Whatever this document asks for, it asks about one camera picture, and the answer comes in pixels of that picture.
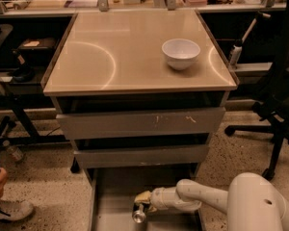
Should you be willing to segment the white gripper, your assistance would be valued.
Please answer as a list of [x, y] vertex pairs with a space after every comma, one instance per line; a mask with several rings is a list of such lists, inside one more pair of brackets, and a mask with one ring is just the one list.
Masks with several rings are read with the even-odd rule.
[[147, 208], [148, 213], [157, 212], [157, 210], [168, 210], [175, 208], [180, 200], [176, 187], [157, 188], [150, 191], [141, 192], [136, 195], [134, 199], [135, 204], [149, 204]]

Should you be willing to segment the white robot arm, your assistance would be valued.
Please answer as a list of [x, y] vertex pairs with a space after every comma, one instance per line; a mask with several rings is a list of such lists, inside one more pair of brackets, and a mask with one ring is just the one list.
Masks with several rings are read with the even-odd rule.
[[193, 212], [205, 203], [227, 216], [227, 231], [289, 231], [289, 201], [262, 176], [237, 175], [226, 191], [182, 179], [174, 187], [138, 194], [132, 218], [142, 223], [148, 213], [176, 209]]

